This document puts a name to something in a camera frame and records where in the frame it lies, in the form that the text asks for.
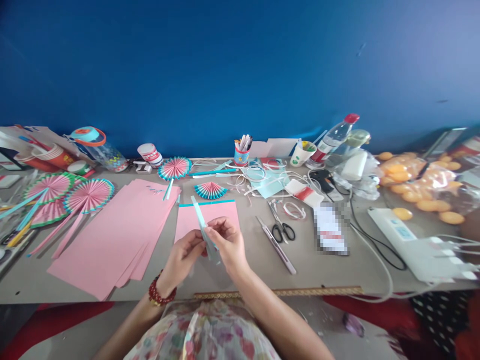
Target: gray tabletop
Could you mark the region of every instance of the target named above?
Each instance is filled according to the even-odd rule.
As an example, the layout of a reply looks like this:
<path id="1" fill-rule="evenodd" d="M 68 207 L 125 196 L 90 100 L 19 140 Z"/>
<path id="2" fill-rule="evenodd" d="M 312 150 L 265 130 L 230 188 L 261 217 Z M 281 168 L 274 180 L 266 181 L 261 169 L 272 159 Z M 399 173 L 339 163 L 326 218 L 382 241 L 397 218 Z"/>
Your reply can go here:
<path id="1" fill-rule="evenodd" d="M 196 168 L 196 172 L 205 168 Z M 306 168 L 296 169 L 299 174 L 306 174 Z M 95 177 L 105 178 L 120 188 L 136 177 L 165 184 L 156 173 L 137 175 L 133 170 L 130 173 L 115 174 L 101 171 Z M 215 181 L 221 186 L 227 185 L 230 178 L 208 177 L 194 179 L 191 177 L 175 181 L 182 187 L 182 203 L 191 203 L 190 196 L 194 195 L 194 185 Z M 0 198 L 6 199 L 15 189 L 0 190 Z M 388 283 L 385 270 L 372 251 L 351 230 L 344 229 L 344 235 L 350 248 L 349 256 L 325 254 L 316 249 L 314 242 L 313 211 L 301 201 L 289 197 L 292 201 L 307 210 L 307 219 L 294 221 L 285 214 L 280 218 L 287 222 L 296 232 L 296 240 L 282 244 L 281 247 L 297 270 L 291 275 L 274 248 L 263 233 L 255 215 L 260 216 L 268 225 L 274 224 L 274 218 L 269 210 L 267 201 L 261 197 L 249 199 L 237 191 L 229 191 L 222 199 L 235 199 L 238 210 L 241 231 L 245 239 L 246 257 L 251 268 L 265 281 L 271 289 L 305 289 L 321 287 L 355 287 L 360 286 L 366 294 L 381 295 L 387 292 Z M 367 215 L 366 209 L 370 206 L 385 208 L 388 201 L 393 206 L 402 206 L 411 209 L 414 213 L 408 222 L 409 228 L 417 237 L 427 237 L 436 234 L 455 235 L 457 228 L 440 222 L 435 214 L 416 210 L 411 204 L 403 201 L 393 193 L 385 193 L 377 201 L 355 200 L 353 202 L 355 214 L 362 227 L 370 235 L 387 244 L 389 242 L 377 226 Z M 142 281 L 130 280 L 123 288 L 116 288 L 108 298 L 110 301 L 139 300 L 147 291 L 152 279 L 164 267 L 173 245 L 177 223 L 178 205 L 175 205 L 168 216 L 165 227 L 160 235 Z M 54 228 L 55 224 L 42 228 L 35 240 L 27 247 L 11 269 L 0 279 L 0 304 L 25 303 L 76 303 L 97 301 L 92 295 L 72 286 L 47 273 L 52 263 L 51 256 L 55 251 L 60 238 L 49 246 L 40 256 L 27 258 L 25 254 L 33 250 Z M 398 263 L 393 255 L 386 253 L 392 262 Z M 421 291 L 426 284 L 418 281 L 411 271 L 399 271 L 387 264 L 394 283 L 395 292 Z M 473 281 L 457 281 L 443 284 L 437 290 L 460 290 L 477 287 Z M 236 288 L 230 281 L 223 265 L 212 265 L 207 259 L 201 258 L 195 264 L 189 277 L 177 290 L 178 299 L 193 297 L 195 293 L 228 292 Z"/>

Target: red bead bracelet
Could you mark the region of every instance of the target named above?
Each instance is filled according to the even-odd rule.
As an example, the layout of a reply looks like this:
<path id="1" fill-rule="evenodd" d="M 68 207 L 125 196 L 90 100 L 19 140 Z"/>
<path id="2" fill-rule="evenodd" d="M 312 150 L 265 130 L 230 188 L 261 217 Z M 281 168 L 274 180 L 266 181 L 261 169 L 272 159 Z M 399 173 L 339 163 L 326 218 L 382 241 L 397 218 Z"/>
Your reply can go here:
<path id="1" fill-rule="evenodd" d="M 148 299 L 150 302 L 158 307 L 168 304 L 175 299 L 175 295 L 177 294 L 177 288 L 175 287 L 171 294 L 167 298 L 162 298 L 157 291 L 157 280 L 159 279 L 160 275 L 162 274 L 163 270 L 160 271 L 160 274 L 156 278 L 153 279 L 150 287 L 148 288 Z"/>

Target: power strip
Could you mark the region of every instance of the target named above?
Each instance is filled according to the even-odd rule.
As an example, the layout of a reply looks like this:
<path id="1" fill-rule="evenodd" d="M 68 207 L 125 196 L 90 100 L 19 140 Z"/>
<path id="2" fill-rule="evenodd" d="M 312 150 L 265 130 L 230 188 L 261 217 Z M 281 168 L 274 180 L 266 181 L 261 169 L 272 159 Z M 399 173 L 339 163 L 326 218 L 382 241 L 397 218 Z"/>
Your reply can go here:
<path id="1" fill-rule="evenodd" d="M 478 269 L 456 257 L 453 251 L 446 251 L 442 239 L 418 239 L 389 208 L 371 207 L 367 212 L 418 280 L 452 283 L 454 279 L 477 279 L 472 271 Z"/>

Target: pink paper fan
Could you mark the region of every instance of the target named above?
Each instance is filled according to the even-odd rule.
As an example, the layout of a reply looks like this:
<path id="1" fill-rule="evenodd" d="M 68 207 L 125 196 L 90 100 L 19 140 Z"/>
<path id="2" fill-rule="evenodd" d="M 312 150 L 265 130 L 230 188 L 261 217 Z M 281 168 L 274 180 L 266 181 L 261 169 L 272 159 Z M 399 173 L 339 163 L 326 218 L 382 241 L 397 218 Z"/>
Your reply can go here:
<path id="1" fill-rule="evenodd" d="M 195 192 L 204 199 L 218 199 L 225 195 L 228 189 L 221 187 L 214 182 L 206 182 L 200 185 L 195 185 Z"/>
<path id="2" fill-rule="evenodd" d="M 47 189 L 47 192 L 40 205 L 52 203 L 63 197 L 74 185 L 75 179 L 68 173 L 47 174 L 28 188 L 23 194 L 27 199 Z"/>
<path id="3" fill-rule="evenodd" d="M 52 259 L 57 259 L 67 246 L 70 238 L 82 221 L 84 214 L 89 214 L 92 211 L 102 208 L 112 198 L 114 189 L 113 184 L 106 179 L 92 179 L 75 187 L 66 196 L 65 201 L 63 202 L 65 209 L 71 212 L 70 215 L 66 217 L 62 223 L 35 248 L 35 250 L 28 254 L 28 256 L 38 253 L 40 249 L 47 244 L 77 212 L 80 211 L 80 215 L 78 215 L 76 220 L 70 226 L 65 237 L 53 253 Z"/>
<path id="4" fill-rule="evenodd" d="M 57 199 L 54 202 L 43 205 L 39 211 L 35 213 L 31 220 L 31 228 L 39 228 L 45 225 L 53 224 L 69 214 L 64 208 L 63 199 Z"/>
<path id="5" fill-rule="evenodd" d="M 176 156 L 166 161 L 159 169 L 158 175 L 164 180 L 180 179 L 186 176 L 192 168 L 190 159 Z"/>

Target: plastic cup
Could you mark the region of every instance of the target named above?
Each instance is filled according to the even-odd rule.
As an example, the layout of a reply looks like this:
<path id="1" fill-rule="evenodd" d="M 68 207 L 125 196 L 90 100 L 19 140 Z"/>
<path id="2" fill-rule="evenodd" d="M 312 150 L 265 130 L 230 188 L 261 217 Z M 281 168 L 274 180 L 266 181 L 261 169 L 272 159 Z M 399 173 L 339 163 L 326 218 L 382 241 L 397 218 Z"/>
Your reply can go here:
<path id="1" fill-rule="evenodd" d="M 57 166 L 55 166 L 55 165 L 53 165 L 53 164 L 51 164 L 47 161 L 41 160 L 41 159 L 33 156 L 32 154 L 18 153 L 13 158 L 15 160 L 19 161 L 19 162 L 22 162 L 24 164 L 27 164 L 27 165 L 31 166 L 32 168 L 42 170 L 42 171 L 47 172 L 47 173 L 56 173 L 57 171 L 60 170 Z"/>
<path id="2" fill-rule="evenodd" d="M 240 151 L 235 146 L 235 155 L 233 156 L 233 163 L 236 166 L 245 166 L 249 162 L 250 150 Z"/>
<path id="3" fill-rule="evenodd" d="M 78 160 L 75 156 L 57 144 L 52 144 L 51 150 L 46 152 L 41 152 L 40 150 L 34 148 L 31 151 L 31 154 L 40 160 L 44 160 L 59 167 L 60 169 L 67 171 L 69 169 L 69 165 Z"/>
<path id="4" fill-rule="evenodd" d="M 301 167 L 316 151 L 317 147 L 313 142 L 302 141 L 301 146 L 298 144 L 295 146 L 295 150 L 290 159 L 290 165 L 294 168 Z"/>

